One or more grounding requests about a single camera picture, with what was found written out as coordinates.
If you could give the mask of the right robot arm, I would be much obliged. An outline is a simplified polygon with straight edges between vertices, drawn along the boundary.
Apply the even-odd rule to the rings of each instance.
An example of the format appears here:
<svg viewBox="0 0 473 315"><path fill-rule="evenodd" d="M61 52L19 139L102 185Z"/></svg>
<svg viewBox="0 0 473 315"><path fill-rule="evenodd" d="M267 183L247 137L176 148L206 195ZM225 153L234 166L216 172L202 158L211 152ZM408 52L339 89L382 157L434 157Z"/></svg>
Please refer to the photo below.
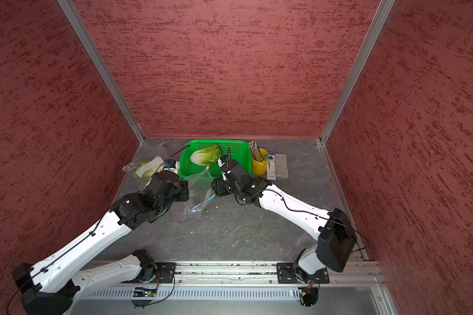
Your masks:
<svg viewBox="0 0 473 315"><path fill-rule="evenodd" d="M284 217L308 233L317 244L303 250L292 264L297 280L310 284L320 270L343 272L357 243L348 216L336 208L319 209L281 190L263 177L253 177L236 160L219 159L222 176L214 179L217 196L232 195L240 205L254 205Z"/></svg>

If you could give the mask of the clear zipper bag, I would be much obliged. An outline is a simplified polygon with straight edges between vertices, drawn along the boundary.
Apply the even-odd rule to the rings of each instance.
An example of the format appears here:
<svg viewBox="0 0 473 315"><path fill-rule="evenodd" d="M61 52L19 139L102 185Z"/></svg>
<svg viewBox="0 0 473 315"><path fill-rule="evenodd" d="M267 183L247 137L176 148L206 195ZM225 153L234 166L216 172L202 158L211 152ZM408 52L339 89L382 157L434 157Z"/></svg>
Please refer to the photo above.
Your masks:
<svg viewBox="0 0 473 315"><path fill-rule="evenodd" d="M145 148L138 157L123 166L122 171L131 175L133 180L147 184L154 174L165 169L167 158L167 149L163 143L160 143L154 147Z"/></svg>
<svg viewBox="0 0 473 315"><path fill-rule="evenodd" d="M215 198L212 188L214 178L206 168L201 173L189 175L185 180L189 189L189 199L184 202L185 209L189 215L201 213Z"/></svg>

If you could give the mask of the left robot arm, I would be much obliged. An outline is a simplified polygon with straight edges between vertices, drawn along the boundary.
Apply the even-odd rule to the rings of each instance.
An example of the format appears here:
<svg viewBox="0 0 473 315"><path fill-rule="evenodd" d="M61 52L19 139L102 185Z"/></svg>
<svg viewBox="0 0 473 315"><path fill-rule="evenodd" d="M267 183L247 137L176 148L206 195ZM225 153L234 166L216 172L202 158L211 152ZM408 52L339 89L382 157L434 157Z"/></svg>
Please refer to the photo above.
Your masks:
<svg viewBox="0 0 473 315"><path fill-rule="evenodd" d="M66 314L86 293L121 282L158 284L160 271L145 250L91 270L83 267L143 223L153 223L176 202L189 199L189 184L172 171L155 173L142 191L126 194L85 232L36 264L22 263L13 278L27 314Z"/></svg>

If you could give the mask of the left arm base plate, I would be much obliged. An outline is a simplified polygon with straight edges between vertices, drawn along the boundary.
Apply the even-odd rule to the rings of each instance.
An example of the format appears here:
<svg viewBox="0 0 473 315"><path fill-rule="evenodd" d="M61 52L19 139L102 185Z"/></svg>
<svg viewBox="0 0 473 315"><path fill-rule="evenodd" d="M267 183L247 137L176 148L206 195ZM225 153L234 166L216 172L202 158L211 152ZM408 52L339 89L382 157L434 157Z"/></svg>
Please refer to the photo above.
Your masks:
<svg viewBox="0 0 473 315"><path fill-rule="evenodd" d="M177 263L175 262L157 262L155 266L145 267L136 278L126 281L126 283L143 283L144 285L172 284L176 267Z"/></svg>

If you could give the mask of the chinese cabbage back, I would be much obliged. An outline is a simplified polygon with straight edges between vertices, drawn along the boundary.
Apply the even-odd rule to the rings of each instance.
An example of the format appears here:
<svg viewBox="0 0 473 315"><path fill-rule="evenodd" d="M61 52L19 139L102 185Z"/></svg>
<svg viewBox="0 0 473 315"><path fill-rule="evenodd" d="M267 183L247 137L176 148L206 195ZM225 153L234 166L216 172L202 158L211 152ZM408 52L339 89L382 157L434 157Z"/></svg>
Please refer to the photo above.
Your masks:
<svg viewBox="0 0 473 315"><path fill-rule="evenodd" d="M208 166L217 164L222 157L222 149L218 144L211 144L193 152L190 161L195 165Z"/></svg>

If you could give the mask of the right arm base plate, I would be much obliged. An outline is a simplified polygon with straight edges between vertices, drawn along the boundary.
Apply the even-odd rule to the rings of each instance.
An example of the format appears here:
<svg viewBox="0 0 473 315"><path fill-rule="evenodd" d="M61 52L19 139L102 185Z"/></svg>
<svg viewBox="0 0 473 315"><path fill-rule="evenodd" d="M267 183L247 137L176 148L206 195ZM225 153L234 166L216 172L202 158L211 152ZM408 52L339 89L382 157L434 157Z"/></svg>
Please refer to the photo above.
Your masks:
<svg viewBox="0 0 473 315"><path fill-rule="evenodd" d="M315 274L304 272L294 263L279 262L276 264L277 279L280 284L329 284L327 269L318 270Z"/></svg>

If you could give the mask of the chinese cabbage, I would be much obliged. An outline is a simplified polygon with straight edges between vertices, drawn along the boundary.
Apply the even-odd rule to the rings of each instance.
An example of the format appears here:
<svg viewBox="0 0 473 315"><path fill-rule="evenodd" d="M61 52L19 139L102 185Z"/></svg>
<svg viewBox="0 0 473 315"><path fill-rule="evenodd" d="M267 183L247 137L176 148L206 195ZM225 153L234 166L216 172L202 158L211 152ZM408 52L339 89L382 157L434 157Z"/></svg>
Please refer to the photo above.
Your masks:
<svg viewBox="0 0 473 315"><path fill-rule="evenodd" d="M195 165L208 166L217 164L222 157L222 149L218 144L211 144L193 152L190 161Z"/></svg>
<svg viewBox="0 0 473 315"><path fill-rule="evenodd" d="M164 169L164 160L161 157L155 159L139 160L133 169L132 177L134 179L150 179L155 173Z"/></svg>

